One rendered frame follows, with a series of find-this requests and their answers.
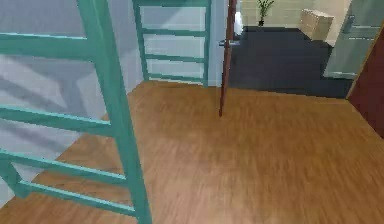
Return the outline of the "dark red room door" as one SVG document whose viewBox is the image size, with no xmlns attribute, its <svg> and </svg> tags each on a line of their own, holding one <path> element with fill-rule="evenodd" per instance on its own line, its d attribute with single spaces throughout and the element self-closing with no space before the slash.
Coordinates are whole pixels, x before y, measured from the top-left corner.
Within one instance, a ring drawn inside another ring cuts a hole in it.
<svg viewBox="0 0 384 224">
<path fill-rule="evenodd" d="M 236 13 L 236 4 L 237 0 L 229 0 L 228 2 L 228 13 L 227 13 L 227 22 L 226 22 L 226 37 L 225 40 L 228 44 L 229 40 L 234 38 L 234 23 L 235 23 L 235 13 Z M 219 116 L 223 115 L 224 112 L 224 103 L 226 97 L 226 90 L 228 84 L 228 78 L 230 73 L 231 65 L 231 53 L 232 48 L 228 45 L 224 46 L 224 60 L 223 60 L 223 72 L 222 72 L 222 84 L 220 92 L 220 107 L 219 107 Z"/>
</svg>

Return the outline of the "teal ladder shelf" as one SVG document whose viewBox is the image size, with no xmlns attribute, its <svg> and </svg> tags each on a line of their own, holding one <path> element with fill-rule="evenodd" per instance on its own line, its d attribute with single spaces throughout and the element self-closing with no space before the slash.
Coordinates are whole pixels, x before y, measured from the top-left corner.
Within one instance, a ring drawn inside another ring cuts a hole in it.
<svg viewBox="0 0 384 224">
<path fill-rule="evenodd" d="M 208 85 L 212 0 L 132 0 L 143 78 Z"/>
<path fill-rule="evenodd" d="M 132 216 L 138 224 L 153 224 L 107 0 L 76 2 L 85 30 L 83 37 L 0 33 L 0 53 L 93 63 L 109 119 L 93 120 L 1 104 L 0 119 L 112 137 L 124 173 L 30 157 L 0 148 L 0 178 L 18 197 L 39 192 Z M 132 204 L 128 206 L 26 181 L 15 169 L 16 163 L 124 187 L 130 192 Z"/>
</svg>

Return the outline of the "green house plant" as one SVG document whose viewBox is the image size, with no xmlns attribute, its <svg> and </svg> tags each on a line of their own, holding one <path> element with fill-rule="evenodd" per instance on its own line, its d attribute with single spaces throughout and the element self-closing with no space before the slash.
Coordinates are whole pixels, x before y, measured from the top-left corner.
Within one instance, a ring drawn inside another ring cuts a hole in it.
<svg viewBox="0 0 384 224">
<path fill-rule="evenodd" d="M 258 8 L 260 11 L 259 26 L 264 25 L 264 18 L 267 16 L 269 9 L 272 7 L 274 0 L 257 0 Z"/>
</svg>

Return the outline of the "beige chest of drawers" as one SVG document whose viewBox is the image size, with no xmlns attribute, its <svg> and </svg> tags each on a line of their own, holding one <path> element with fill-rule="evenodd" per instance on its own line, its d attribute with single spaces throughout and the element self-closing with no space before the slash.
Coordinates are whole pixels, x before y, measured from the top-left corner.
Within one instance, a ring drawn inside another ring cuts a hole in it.
<svg viewBox="0 0 384 224">
<path fill-rule="evenodd" d="M 334 17 L 318 10 L 301 11 L 299 29 L 311 40 L 325 41 Z"/>
</svg>

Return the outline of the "dark red cupboard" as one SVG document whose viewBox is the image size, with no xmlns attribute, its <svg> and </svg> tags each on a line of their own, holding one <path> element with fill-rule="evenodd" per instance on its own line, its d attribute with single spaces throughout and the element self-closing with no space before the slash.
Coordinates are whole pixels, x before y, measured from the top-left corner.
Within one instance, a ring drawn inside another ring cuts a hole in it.
<svg viewBox="0 0 384 224">
<path fill-rule="evenodd" d="M 368 50 L 347 99 L 384 139 L 384 24 Z"/>
</svg>

